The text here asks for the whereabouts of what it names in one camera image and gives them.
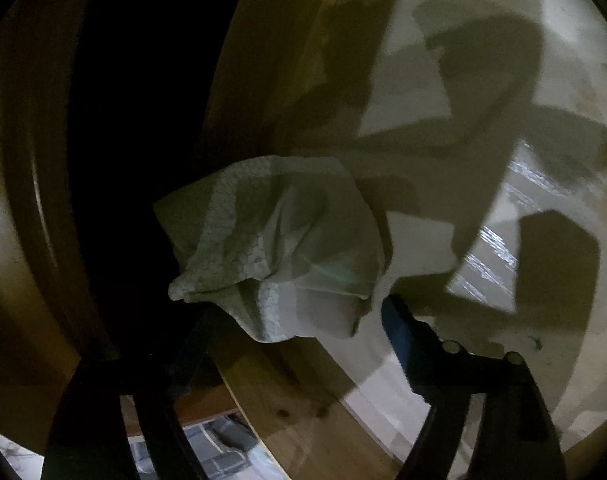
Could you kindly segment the grey hexagon-pattern garment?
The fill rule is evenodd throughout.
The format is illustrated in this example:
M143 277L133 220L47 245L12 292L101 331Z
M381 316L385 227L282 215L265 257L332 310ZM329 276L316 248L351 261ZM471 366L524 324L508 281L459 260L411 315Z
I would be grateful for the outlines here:
M373 212L334 157L235 162L157 217L181 266L170 299L216 304L267 344L352 337L384 272Z

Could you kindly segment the grey plaid blanket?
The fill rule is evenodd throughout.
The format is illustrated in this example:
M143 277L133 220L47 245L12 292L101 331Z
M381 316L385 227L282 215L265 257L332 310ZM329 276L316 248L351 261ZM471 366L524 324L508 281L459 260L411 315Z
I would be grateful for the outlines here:
M182 429L209 479L233 479L252 466L259 440L237 415L218 416Z

